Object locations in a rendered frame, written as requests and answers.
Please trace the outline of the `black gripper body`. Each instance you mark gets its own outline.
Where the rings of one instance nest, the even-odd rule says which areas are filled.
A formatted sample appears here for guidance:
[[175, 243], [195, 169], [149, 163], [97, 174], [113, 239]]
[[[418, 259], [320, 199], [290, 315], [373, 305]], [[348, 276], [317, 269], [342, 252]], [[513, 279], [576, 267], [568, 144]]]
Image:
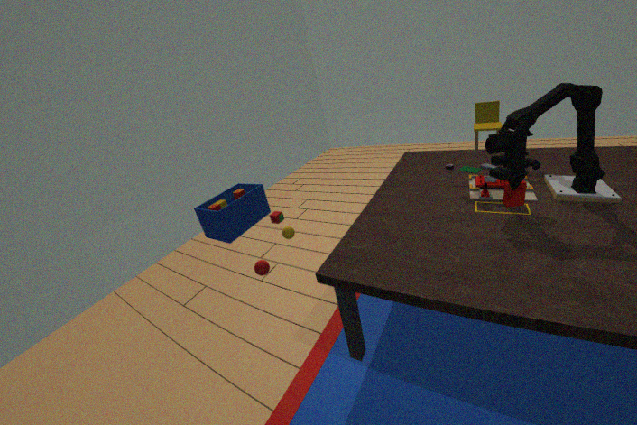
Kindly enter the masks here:
[[489, 176], [498, 180], [508, 180], [511, 176], [516, 176], [518, 172], [525, 172], [525, 168], [532, 166], [534, 170], [540, 168], [541, 163], [539, 160], [535, 160], [532, 158], [526, 158], [526, 155], [529, 155], [528, 152], [514, 152], [507, 151], [504, 152], [507, 155], [507, 169], [501, 167], [494, 167], [489, 171]]

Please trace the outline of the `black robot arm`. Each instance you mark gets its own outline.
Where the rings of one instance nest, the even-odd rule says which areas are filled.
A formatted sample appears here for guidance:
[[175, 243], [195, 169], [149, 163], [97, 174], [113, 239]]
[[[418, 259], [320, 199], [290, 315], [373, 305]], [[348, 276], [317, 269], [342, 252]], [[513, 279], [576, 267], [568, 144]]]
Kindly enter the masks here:
[[[528, 136], [532, 136], [530, 127], [543, 113], [547, 112], [566, 97], [571, 98], [577, 111], [577, 151], [570, 155], [572, 171], [576, 173], [571, 188], [580, 194], [596, 194], [595, 186], [605, 175], [599, 167], [599, 158], [595, 153], [595, 111], [601, 103], [603, 90], [599, 86], [561, 83], [545, 96], [525, 108], [514, 111], [506, 118], [499, 134], [489, 134], [485, 141], [486, 152], [526, 150]], [[510, 131], [512, 129], [514, 131]]]

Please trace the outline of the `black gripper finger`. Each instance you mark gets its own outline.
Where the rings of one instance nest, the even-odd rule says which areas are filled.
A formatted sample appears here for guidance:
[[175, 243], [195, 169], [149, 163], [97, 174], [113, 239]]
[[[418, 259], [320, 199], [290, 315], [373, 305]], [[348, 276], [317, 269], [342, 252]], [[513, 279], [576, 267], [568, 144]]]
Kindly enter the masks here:
[[508, 179], [508, 181], [509, 181], [509, 184], [510, 184], [510, 186], [511, 186], [512, 191], [515, 191], [515, 190], [516, 190], [516, 186], [517, 186], [517, 183], [518, 183], [518, 181], [519, 181], [520, 176], [521, 176], [521, 175], [518, 175], [518, 174], [517, 174], [516, 176], [513, 176], [513, 177], [511, 176], [511, 177]]
[[529, 174], [529, 173], [528, 173], [528, 172], [518, 172], [517, 174], [518, 174], [518, 175], [521, 175], [521, 176], [520, 176], [519, 181], [518, 181], [518, 183], [517, 183], [516, 189], [518, 188], [518, 186], [520, 185], [520, 183], [522, 182], [522, 180], [525, 178], [525, 176], [526, 176], [527, 174]]

